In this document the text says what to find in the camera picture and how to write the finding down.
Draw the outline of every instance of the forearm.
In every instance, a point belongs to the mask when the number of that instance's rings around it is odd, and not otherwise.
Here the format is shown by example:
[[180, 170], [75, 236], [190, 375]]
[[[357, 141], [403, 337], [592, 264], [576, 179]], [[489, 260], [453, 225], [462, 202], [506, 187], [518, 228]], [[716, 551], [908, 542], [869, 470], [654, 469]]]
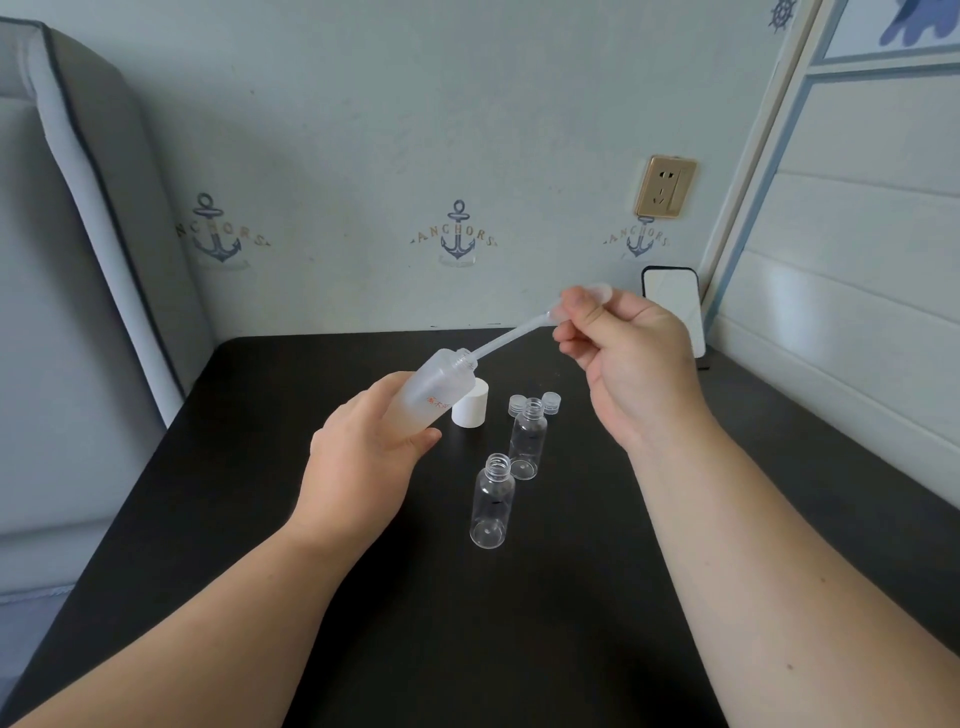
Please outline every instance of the forearm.
[[735, 726], [953, 724], [960, 660], [833, 550], [709, 416], [631, 452]]
[[270, 728], [352, 559], [281, 530], [16, 728]]

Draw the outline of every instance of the frosted bottle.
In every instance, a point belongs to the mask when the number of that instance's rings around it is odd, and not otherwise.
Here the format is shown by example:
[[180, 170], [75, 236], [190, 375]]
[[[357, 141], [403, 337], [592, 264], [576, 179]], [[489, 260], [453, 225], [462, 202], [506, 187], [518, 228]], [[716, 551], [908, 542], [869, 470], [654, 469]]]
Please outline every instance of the frosted bottle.
[[473, 489], [470, 538], [481, 548], [497, 548], [507, 538], [515, 490], [510, 459], [495, 452], [487, 458], [487, 467], [477, 474]]
[[543, 402], [531, 397], [523, 411], [516, 416], [514, 434], [510, 437], [510, 472], [517, 480], [530, 480], [537, 474], [544, 440], [546, 418], [543, 417]]
[[398, 440], [429, 427], [473, 389], [477, 361], [466, 349], [440, 349], [426, 360], [390, 402], [383, 416]]

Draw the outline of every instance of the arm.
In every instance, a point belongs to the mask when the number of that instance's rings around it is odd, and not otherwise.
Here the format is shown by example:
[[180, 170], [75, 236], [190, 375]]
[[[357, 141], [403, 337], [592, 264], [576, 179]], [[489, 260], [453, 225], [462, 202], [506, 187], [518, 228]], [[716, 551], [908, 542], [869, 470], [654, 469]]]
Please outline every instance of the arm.
[[960, 659], [854, 569], [710, 415], [684, 325], [564, 293], [561, 350], [623, 446], [733, 726], [955, 725]]
[[428, 429], [384, 444], [380, 420], [407, 377], [376, 382], [314, 435], [297, 508], [274, 536], [15, 728], [279, 726], [327, 604], [440, 439]]

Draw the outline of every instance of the electrical outlet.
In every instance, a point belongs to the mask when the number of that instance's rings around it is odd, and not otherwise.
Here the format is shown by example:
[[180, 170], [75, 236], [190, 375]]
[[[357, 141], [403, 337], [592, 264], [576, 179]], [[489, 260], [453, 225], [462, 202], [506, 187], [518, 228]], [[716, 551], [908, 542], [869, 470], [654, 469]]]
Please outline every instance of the electrical outlet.
[[634, 214], [640, 217], [680, 217], [697, 162], [680, 157], [650, 157]]

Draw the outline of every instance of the hand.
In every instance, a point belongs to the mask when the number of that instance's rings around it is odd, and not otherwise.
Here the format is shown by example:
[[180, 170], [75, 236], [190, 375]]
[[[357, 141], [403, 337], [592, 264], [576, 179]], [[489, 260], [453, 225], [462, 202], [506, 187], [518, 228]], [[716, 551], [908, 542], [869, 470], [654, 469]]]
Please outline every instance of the hand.
[[300, 497], [284, 526], [325, 552], [346, 554], [348, 568], [394, 519], [417, 461], [440, 440], [429, 428], [387, 444], [383, 415], [413, 375], [396, 372], [340, 405], [313, 435]]
[[570, 321], [553, 332], [587, 372], [600, 422], [624, 449], [657, 428], [709, 417], [683, 322], [655, 303], [614, 290], [607, 308], [580, 286], [564, 291]]

